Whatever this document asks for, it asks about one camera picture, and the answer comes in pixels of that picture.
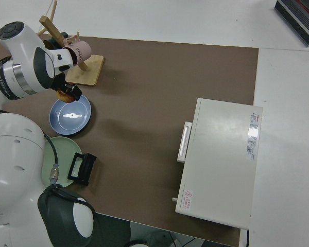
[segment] plate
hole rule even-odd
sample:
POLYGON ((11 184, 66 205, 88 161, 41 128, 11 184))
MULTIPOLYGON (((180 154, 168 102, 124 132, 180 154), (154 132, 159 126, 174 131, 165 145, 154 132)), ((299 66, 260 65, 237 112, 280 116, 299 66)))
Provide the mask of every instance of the plate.
POLYGON ((87 125, 91 113, 91 104, 83 95, 72 103, 57 100, 50 110, 49 123, 58 134, 73 135, 87 125))
MULTIPOLYGON (((76 144, 73 140, 58 136, 50 139, 56 149, 57 159, 58 159, 58 168, 59 175, 57 184, 66 187, 73 183, 73 180, 67 179, 68 171, 70 170, 71 163, 75 153, 81 154, 81 149, 78 144, 76 144)), ((54 153, 52 147, 49 142, 46 140, 45 142, 45 150, 44 150, 44 158, 41 170, 41 180, 42 183, 47 187, 49 185, 49 176, 50 171, 52 170, 53 164, 55 162, 54 153)), ((74 177, 78 176, 79 167, 81 165, 82 159, 77 158, 76 164, 74 166, 74 170, 72 171, 72 175, 74 177)))

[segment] white table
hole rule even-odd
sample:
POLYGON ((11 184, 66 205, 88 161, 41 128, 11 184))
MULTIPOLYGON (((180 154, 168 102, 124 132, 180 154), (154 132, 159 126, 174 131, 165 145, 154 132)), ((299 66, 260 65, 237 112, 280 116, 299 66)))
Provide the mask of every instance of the white table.
MULTIPOLYGON (((309 246, 309 47, 275 2, 60 0, 54 23, 82 36, 259 47, 254 105, 264 111, 250 246, 309 246)), ((38 31, 50 3, 1 1, 0 28, 18 20, 38 31)))

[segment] orange object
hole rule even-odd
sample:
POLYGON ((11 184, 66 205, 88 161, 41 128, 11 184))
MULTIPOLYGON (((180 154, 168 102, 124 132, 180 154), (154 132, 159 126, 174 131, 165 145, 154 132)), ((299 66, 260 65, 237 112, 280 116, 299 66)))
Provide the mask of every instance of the orange object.
POLYGON ((74 98, 71 95, 68 95, 61 90, 57 91, 57 97, 65 103, 71 103, 74 101, 74 98))

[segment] pink mug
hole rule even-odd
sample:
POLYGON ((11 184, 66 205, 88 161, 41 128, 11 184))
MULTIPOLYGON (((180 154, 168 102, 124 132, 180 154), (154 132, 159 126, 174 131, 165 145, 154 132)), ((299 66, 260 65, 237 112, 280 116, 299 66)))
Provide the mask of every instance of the pink mug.
POLYGON ((89 46, 89 44, 85 41, 81 41, 78 35, 74 35, 74 36, 64 39, 63 43, 64 43, 63 48, 68 49, 70 51, 74 65, 78 65, 84 62, 85 60, 90 58, 92 55, 92 49, 89 46), (69 44, 67 42, 68 40, 73 40, 73 39, 74 39, 74 42, 72 44, 69 44))

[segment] cable connector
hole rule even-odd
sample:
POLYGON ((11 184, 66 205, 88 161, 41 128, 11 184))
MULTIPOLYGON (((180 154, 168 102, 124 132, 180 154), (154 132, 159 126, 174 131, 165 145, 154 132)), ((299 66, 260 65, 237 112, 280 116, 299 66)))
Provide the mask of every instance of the cable connector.
POLYGON ((58 169, 58 164, 54 164, 53 168, 50 171, 50 184, 56 184, 56 181, 58 180, 58 175, 59 175, 60 170, 58 169))

